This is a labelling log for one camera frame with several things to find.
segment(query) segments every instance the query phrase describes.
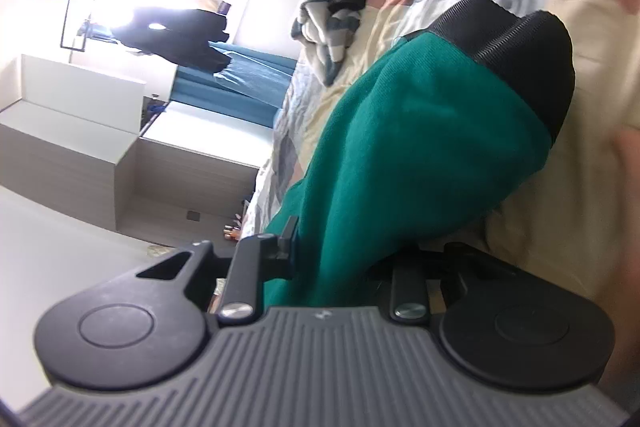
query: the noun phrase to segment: green garment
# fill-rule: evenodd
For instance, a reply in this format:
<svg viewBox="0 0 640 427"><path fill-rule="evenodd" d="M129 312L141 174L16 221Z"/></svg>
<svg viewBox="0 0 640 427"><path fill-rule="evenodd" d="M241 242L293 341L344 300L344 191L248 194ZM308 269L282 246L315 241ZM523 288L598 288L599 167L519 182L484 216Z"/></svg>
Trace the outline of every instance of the green garment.
<svg viewBox="0 0 640 427"><path fill-rule="evenodd" d="M401 39L338 102L267 227L300 218L298 274L266 283L265 306L358 303L368 267L497 206L543 167L554 133L442 36Z"/></svg>

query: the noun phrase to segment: plaid bedspread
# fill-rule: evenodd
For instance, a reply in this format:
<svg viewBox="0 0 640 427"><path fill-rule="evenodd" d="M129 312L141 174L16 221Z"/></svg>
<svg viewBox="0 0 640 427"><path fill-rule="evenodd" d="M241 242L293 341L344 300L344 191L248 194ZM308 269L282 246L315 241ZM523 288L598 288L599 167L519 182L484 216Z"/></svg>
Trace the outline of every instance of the plaid bedspread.
<svg viewBox="0 0 640 427"><path fill-rule="evenodd" d="M394 39L425 28L457 1L368 0L330 87L299 61L244 235L262 230L305 174L332 108L351 84ZM621 124L640 127L640 0L495 1L519 16L546 9L562 19L574 44L577 86L546 167L486 216L483 238L494 255L590 296L615 263L619 241L619 174L610 138ZM416 197L428 198L428 187Z"/></svg>

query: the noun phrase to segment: blue curtain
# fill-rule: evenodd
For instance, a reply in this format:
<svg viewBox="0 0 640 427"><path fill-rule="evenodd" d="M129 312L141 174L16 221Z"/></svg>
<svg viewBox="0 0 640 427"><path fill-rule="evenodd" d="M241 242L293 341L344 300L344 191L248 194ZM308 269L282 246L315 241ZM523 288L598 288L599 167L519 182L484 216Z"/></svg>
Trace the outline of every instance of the blue curtain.
<svg viewBox="0 0 640 427"><path fill-rule="evenodd" d="M211 43L231 63L220 73L178 67L171 100L273 127L296 61L233 44Z"/></svg>

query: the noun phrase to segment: silver screw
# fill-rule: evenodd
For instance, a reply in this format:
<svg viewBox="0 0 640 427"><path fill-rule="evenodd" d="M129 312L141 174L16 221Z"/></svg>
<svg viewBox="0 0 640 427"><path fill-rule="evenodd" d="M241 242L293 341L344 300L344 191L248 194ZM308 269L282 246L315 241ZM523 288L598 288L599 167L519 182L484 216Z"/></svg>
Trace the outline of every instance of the silver screw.
<svg viewBox="0 0 640 427"><path fill-rule="evenodd" d="M251 316L254 313L254 307L246 302L231 302L222 306L220 315L226 319L241 320Z"/></svg>
<svg viewBox="0 0 640 427"><path fill-rule="evenodd" d="M418 304L417 302L405 302L400 304L398 308L394 310L396 317L405 319L408 321L414 321L421 319L427 313L427 308L424 304Z"/></svg>

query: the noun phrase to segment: black triangular cutout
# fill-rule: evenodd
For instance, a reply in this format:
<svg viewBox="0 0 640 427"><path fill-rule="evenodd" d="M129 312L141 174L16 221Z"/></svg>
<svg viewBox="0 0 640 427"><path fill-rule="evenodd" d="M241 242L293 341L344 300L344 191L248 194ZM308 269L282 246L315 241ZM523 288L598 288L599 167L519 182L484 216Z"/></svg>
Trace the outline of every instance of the black triangular cutout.
<svg viewBox="0 0 640 427"><path fill-rule="evenodd" d="M138 273L136 277L140 279L157 279L162 281L170 281L175 279L180 273L182 267L187 264L191 257L191 252L179 252L172 255L169 259L161 261L153 265L151 268Z"/></svg>

